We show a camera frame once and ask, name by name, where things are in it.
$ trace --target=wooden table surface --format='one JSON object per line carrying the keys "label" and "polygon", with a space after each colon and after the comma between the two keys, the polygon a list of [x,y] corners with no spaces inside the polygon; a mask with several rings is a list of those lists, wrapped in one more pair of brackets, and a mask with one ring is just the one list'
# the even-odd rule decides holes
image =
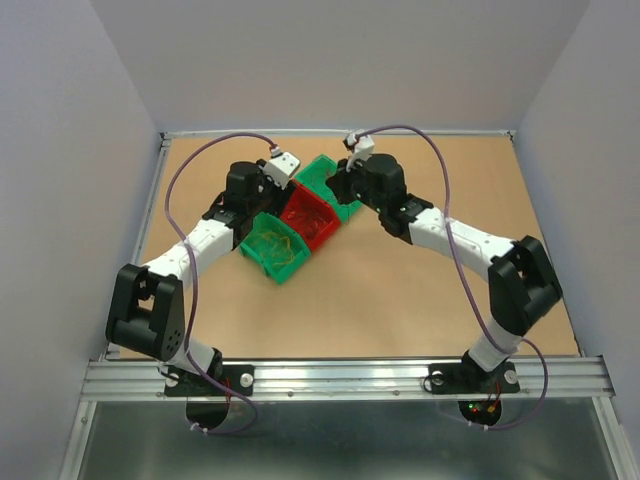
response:
{"label": "wooden table surface", "polygon": [[[345,156],[338,137],[274,139],[303,166],[322,153],[336,161]],[[142,261],[176,243],[162,208],[166,188],[176,168],[208,140],[172,141]],[[434,140],[449,168],[453,217],[495,235],[542,238],[508,138]],[[443,207],[442,172],[424,140],[378,136],[376,152],[397,158],[411,193]],[[266,144],[254,139],[230,140],[203,152],[174,189],[171,210],[178,223],[185,231],[193,228],[224,189],[230,163],[267,156]],[[488,314],[487,285],[472,272],[468,277]],[[480,332],[451,260],[389,236],[366,208],[283,285],[237,251],[200,281],[195,336],[228,358],[460,355]],[[188,309],[190,291],[186,296]],[[541,319],[529,338],[545,354],[578,353],[563,304]]]}

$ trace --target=gray wall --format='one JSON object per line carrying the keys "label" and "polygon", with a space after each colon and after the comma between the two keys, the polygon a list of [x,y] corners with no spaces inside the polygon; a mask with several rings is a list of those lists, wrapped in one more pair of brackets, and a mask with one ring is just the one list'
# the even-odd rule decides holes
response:
{"label": "gray wall", "polygon": [[594,0],[516,136],[581,345],[640,458],[640,2]]}
{"label": "gray wall", "polygon": [[588,0],[92,0],[162,131],[515,128]]}
{"label": "gray wall", "polygon": [[0,477],[57,478],[155,128],[88,0],[0,7]]}

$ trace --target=green bin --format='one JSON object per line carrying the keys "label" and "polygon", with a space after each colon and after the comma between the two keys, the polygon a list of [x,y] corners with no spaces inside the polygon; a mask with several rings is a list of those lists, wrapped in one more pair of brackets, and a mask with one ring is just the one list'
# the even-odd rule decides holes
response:
{"label": "green bin", "polygon": [[278,285],[286,282],[311,256],[304,240],[287,224],[268,213],[253,219],[253,229],[239,246]]}

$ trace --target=red plastic bin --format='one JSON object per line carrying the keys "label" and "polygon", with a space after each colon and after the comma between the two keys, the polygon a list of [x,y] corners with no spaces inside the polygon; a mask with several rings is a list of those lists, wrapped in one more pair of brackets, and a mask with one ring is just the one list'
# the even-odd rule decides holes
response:
{"label": "red plastic bin", "polygon": [[312,252],[341,225],[331,205],[297,182],[280,220],[294,229]]}

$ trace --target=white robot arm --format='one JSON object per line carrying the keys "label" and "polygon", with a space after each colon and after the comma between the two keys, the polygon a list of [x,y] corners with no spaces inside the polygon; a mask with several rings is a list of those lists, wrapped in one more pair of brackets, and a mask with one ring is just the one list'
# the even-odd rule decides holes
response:
{"label": "white robot arm", "polygon": [[340,203],[360,200],[378,213],[389,234],[452,257],[448,221],[458,260],[489,284],[492,316],[486,328],[491,339],[483,332],[462,357],[464,381],[469,390],[476,389],[562,298],[541,242],[529,236],[520,241],[497,237],[447,220],[431,202],[407,193],[402,167],[391,155],[374,154],[370,136],[352,132],[344,143],[351,156],[341,160],[336,174],[326,181]]}
{"label": "white robot arm", "polygon": [[[187,235],[199,275],[244,240],[260,212],[279,215],[293,193],[289,180],[300,161],[275,152],[268,162],[231,165],[226,189]],[[184,291],[191,286],[191,263],[185,242],[142,266],[125,265],[116,277],[106,337],[110,342],[197,373],[184,350]],[[147,308],[141,301],[153,300]],[[218,378],[222,354],[196,339],[189,353],[204,371]]]}

